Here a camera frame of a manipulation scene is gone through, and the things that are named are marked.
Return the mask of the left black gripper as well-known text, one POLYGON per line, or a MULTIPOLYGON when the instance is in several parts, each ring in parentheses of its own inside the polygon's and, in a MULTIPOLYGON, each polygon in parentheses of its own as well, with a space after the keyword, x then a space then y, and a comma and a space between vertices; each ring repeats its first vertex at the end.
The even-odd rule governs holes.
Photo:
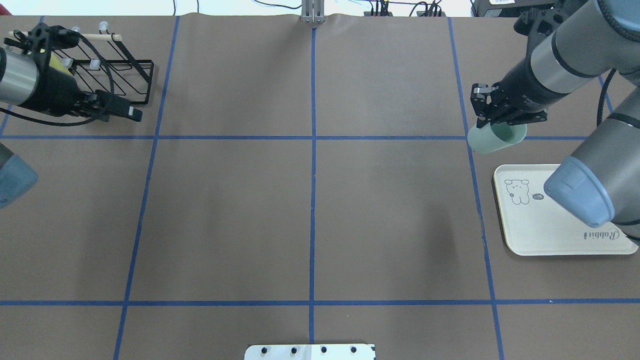
POLYGON ((20 107, 53 117, 74 116, 105 122, 115 116, 139 123, 143 117, 143 112, 131 106, 130 100, 103 89, 84 91, 75 77, 50 66, 39 73, 34 91, 20 107))

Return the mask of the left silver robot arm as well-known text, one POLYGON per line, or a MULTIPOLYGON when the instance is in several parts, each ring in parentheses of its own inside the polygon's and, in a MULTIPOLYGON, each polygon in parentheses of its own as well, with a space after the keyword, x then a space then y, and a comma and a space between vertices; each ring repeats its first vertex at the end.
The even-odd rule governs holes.
MULTIPOLYGON (((80 121, 52 121, 28 116, 13 109, 2 108, 6 116, 54 127, 88 125, 96 120, 108 121, 122 117, 135 122, 143 113, 133 103, 103 89, 86 91, 67 70, 54 66, 39 69, 30 55, 1 49, 1 102, 50 117, 72 116, 80 121)), ((38 173, 6 145, 1 146, 0 201, 1 207, 15 202, 38 182, 38 173)))

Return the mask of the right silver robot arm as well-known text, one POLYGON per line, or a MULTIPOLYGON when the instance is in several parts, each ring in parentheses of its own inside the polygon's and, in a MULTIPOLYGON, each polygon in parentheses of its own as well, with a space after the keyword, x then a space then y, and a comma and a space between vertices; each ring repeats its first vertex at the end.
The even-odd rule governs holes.
POLYGON ((556 0, 525 10, 514 30, 525 54, 494 83, 475 83, 467 143, 493 153, 525 139, 551 107, 594 84, 590 128, 543 192, 585 225, 639 235, 639 2, 556 0))

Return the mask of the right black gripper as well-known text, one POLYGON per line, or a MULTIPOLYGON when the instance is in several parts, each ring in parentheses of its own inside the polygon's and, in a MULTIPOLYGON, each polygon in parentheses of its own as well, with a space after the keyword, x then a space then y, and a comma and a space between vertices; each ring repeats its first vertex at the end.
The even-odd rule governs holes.
POLYGON ((547 120, 547 109, 556 102, 556 92, 542 85, 530 64, 517 64, 491 86, 471 85, 470 102, 477 129, 499 123, 528 125, 547 120))

